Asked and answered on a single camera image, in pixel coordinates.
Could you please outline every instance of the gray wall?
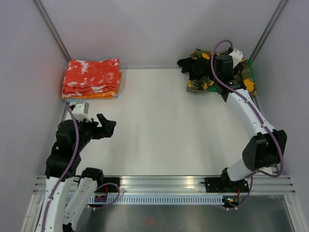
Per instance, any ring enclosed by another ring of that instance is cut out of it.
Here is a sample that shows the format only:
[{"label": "gray wall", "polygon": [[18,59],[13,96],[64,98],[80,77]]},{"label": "gray wall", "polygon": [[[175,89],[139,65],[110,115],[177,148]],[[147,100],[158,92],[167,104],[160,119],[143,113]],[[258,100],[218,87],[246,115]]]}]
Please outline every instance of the gray wall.
[{"label": "gray wall", "polygon": [[291,0],[253,64],[266,118],[285,129],[285,170],[309,222],[309,1]]},{"label": "gray wall", "polygon": [[174,68],[229,38],[250,56],[279,0],[42,0],[70,56]]},{"label": "gray wall", "polygon": [[30,0],[0,7],[0,230],[20,230],[64,103],[66,63]]}]

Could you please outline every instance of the white table surface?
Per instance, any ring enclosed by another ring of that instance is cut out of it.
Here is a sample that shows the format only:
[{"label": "white table surface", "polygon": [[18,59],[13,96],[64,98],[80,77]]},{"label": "white table surface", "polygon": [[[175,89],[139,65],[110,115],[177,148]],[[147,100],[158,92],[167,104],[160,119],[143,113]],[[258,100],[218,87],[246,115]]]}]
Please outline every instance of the white table surface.
[{"label": "white table surface", "polygon": [[88,101],[91,117],[117,125],[84,148],[77,173],[213,175],[241,159],[249,137],[239,117],[217,93],[186,92],[187,80],[180,69],[124,70],[118,98]]}]

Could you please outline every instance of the stack of folded cloth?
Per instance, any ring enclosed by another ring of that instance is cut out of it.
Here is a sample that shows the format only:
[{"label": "stack of folded cloth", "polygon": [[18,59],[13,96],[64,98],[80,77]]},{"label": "stack of folded cloth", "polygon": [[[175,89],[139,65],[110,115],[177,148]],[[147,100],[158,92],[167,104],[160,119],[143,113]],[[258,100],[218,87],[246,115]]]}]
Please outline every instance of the stack of folded cloth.
[{"label": "stack of folded cloth", "polygon": [[63,81],[62,99],[104,99],[116,97],[122,73],[119,59],[70,60]]}]

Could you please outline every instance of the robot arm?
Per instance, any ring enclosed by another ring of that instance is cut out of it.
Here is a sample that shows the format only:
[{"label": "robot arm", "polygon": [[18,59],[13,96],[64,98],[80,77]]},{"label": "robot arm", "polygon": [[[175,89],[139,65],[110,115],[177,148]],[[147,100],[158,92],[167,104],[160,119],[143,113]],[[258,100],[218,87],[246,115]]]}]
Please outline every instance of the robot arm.
[{"label": "robot arm", "polygon": [[[98,127],[99,123],[90,118],[87,111],[88,103],[86,102],[73,106],[72,113],[78,121],[78,149],[72,165],[63,178],[61,176],[71,162],[77,141],[72,120],[63,121],[58,126],[56,142],[46,161],[46,193],[36,232],[74,232],[89,198],[97,187],[103,184],[102,170],[86,168],[82,173],[77,191],[68,206],[65,207],[70,186],[81,161],[79,153],[91,139],[110,138],[116,125],[116,122],[107,120],[102,114],[97,114],[101,123],[101,127]],[[59,185],[53,197],[50,198],[57,182]]]},{"label": "robot arm", "polygon": [[241,59],[242,53],[238,50],[232,51],[229,55],[219,55],[215,58],[215,72],[218,78],[247,99],[244,101],[237,93],[226,89],[215,80],[217,92],[238,114],[250,138],[248,145],[242,152],[242,159],[223,170],[222,179],[227,186],[229,185],[228,183],[242,180],[260,168],[270,167],[280,162],[277,148],[265,126],[275,136],[282,153],[287,140],[286,133],[283,130],[275,130],[263,117],[254,105],[243,82],[234,79],[233,69]]}]

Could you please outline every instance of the purple cable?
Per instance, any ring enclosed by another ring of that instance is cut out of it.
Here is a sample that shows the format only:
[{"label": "purple cable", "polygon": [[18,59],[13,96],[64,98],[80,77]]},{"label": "purple cable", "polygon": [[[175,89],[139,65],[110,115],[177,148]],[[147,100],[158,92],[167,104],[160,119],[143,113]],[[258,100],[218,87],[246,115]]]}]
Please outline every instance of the purple cable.
[{"label": "purple cable", "polygon": [[76,154],[77,154],[77,150],[78,150],[78,144],[79,144],[79,132],[78,132],[78,125],[77,125],[77,121],[72,113],[72,110],[70,109],[70,107],[68,105],[66,105],[66,109],[68,111],[68,113],[71,115],[72,117],[72,120],[73,120],[73,124],[74,124],[74,127],[75,127],[75,133],[76,133],[76,142],[75,142],[75,148],[74,148],[74,151],[73,151],[73,155],[72,155],[72,158],[67,166],[67,168],[64,170],[63,174],[61,175],[61,177],[58,179],[57,183],[55,184],[51,194],[49,195],[49,199],[50,201],[47,202],[46,204],[46,208],[45,208],[45,211],[44,211],[44,215],[43,215],[43,220],[42,220],[42,229],[41,229],[41,232],[44,232],[45,230],[45,225],[46,225],[46,219],[47,219],[47,214],[48,214],[48,209],[49,209],[49,205],[50,205],[50,202],[52,201],[53,199],[53,196],[57,190],[57,187],[59,186],[61,180],[63,179],[63,177],[67,174],[67,172],[69,171],[70,167],[72,166],[73,162],[74,162],[74,159],[76,157]]},{"label": "purple cable", "polygon": [[254,107],[254,105],[250,102],[250,101],[247,101],[246,97],[243,96],[242,94],[238,93],[237,91],[235,91],[234,89],[232,89],[230,86],[226,85],[225,83],[223,83],[216,75],[215,71],[214,71],[214,66],[213,66],[213,59],[214,59],[214,54],[217,50],[217,48],[219,47],[220,44],[224,43],[224,42],[228,42],[230,43],[231,47],[233,47],[233,43],[230,41],[230,40],[222,40],[220,41],[219,43],[217,43],[217,45],[214,47],[213,51],[212,51],[212,55],[211,55],[211,72],[214,76],[214,78],[216,79],[216,81],[218,83],[220,83],[223,87],[227,88],[228,90],[230,90],[231,92],[233,93],[236,93],[240,98],[242,98],[245,103],[247,103],[251,109],[253,110],[253,112],[255,113],[255,115],[257,116],[257,118],[259,119],[261,125],[265,128],[265,130],[269,133],[271,139],[274,141],[275,145],[276,145],[276,148],[278,150],[278,153],[279,153],[279,157],[280,157],[280,170],[278,172],[278,174],[276,175],[271,175],[271,174],[268,174],[264,171],[260,171],[260,170],[257,170],[257,172],[259,173],[263,173],[269,177],[273,177],[273,178],[277,178],[279,177],[282,173],[283,173],[283,167],[284,167],[284,161],[283,161],[283,154],[282,154],[282,151],[281,151],[281,148],[280,148],[280,145],[276,139],[276,137],[273,135],[273,133],[270,131],[270,129],[264,125],[264,121],[263,119],[261,118],[260,114],[258,113],[258,111],[256,110],[256,108]]},{"label": "purple cable", "polygon": [[249,197],[249,195],[251,193],[252,186],[253,186],[253,176],[251,176],[250,188],[249,188],[248,194],[246,195],[245,199],[243,199],[242,202],[237,207],[229,208],[229,210],[236,210],[236,208],[238,209],[238,208],[242,207],[245,204],[245,202],[247,201],[247,199],[248,199],[248,197]]},{"label": "purple cable", "polygon": [[114,184],[114,183],[105,183],[105,184],[99,186],[99,187],[96,189],[96,191],[99,190],[100,188],[106,186],[106,185],[113,185],[113,186],[115,186],[115,187],[117,188],[117,190],[118,190],[117,197],[116,197],[111,203],[106,204],[106,205],[104,205],[104,206],[101,206],[101,207],[90,207],[90,206],[88,206],[89,208],[91,208],[91,209],[93,209],[93,210],[104,209],[104,208],[107,208],[107,207],[111,206],[112,204],[114,204],[114,203],[118,200],[119,195],[120,195],[120,188],[119,188],[118,185],[116,185],[116,184]]}]

